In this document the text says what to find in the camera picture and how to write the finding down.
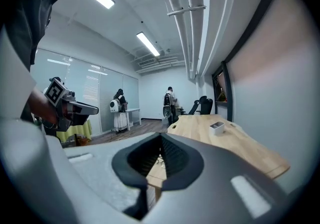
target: small white box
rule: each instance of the small white box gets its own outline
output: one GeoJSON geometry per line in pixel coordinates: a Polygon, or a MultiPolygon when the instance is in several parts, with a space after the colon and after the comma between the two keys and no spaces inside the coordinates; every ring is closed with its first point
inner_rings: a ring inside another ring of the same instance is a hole
{"type": "Polygon", "coordinates": [[[216,122],[209,127],[209,131],[212,135],[220,135],[225,130],[224,122],[216,122]]]}

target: black office chair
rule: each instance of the black office chair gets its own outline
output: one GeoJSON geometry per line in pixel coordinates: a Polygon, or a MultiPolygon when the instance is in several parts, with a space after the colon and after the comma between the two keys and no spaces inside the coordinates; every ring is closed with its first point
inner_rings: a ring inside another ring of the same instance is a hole
{"type": "Polygon", "coordinates": [[[188,114],[185,114],[185,111],[183,111],[183,109],[181,109],[180,110],[181,115],[194,115],[196,109],[198,108],[199,103],[200,103],[200,100],[195,100],[194,105],[192,106],[192,108],[188,114]]]}
{"type": "Polygon", "coordinates": [[[197,112],[199,112],[200,115],[210,114],[211,113],[211,109],[212,109],[212,105],[214,104],[214,101],[211,98],[207,99],[207,97],[206,97],[206,99],[202,100],[200,102],[200,104],[201,104],[201,110],[197,111],[197,112]]]}

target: air vent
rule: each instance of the air vent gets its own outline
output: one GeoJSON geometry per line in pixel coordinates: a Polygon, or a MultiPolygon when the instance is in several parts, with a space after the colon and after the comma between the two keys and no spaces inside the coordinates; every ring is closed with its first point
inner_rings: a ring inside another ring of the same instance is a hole
{"type": "Polygon", "coordinates": [[[142,67],[142,66],[146,66],[146,65],[149,65],[149,64],[153,64],[153,63],[156,63],[155,58],[151,58],[151,59],[149,59],[149,60],[140,62],[140,63],[138,63],[138,64],[139,64],[140,67],[142,67]]]}

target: person's arm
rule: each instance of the person's arm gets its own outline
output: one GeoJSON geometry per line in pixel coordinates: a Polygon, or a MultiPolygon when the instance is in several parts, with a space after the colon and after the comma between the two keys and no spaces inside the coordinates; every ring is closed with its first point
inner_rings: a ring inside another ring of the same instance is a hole
{"type": "Polygon", "coordinates": [[[56,110],[40,90],[36,88],[33,89],[29,96],[28,104],[30,106],[31,113],[52,124],[57,124],[56,110]]]}
{"type": "Polygon", "coordinates": [[[124,105],[127,105],[127,104],[128,104],[128,103],[126,102],[126,99],[125,99],[124,96],[122,96],[122,97],[120,98],[120,103],[122,103],[122,104],[124,104],[124,105]]]}
{"type": "Polygon", "coordinates": [[[175,94],[172,92],[172,100],[174,101],[174,102],[176,102],[177,101],[177,98],[175,97],[175,94]]]}

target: backpack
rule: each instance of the backpack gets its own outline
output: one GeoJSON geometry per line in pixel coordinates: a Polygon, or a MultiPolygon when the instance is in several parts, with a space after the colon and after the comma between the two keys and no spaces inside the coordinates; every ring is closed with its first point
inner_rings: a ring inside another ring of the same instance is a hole
{"type": "Polygon", "coordinates": [[[122,95],[120,95],[118,98],[111,100],[110,102],[110,112],[111,113],[117,113],[122,111],[122,104],[120,103],[119,98],[121,98],[122,95]]]}
{"type": "Polygon", "coordinates": [[[163,105],[164,106],[170,106],[171,104],[172,104],[172,99],[171,99],[171,94],[169,94],[169,93],[166,93],[165,95],[164,95],[165,97],[165,99],[163,100],[163,105]]]}

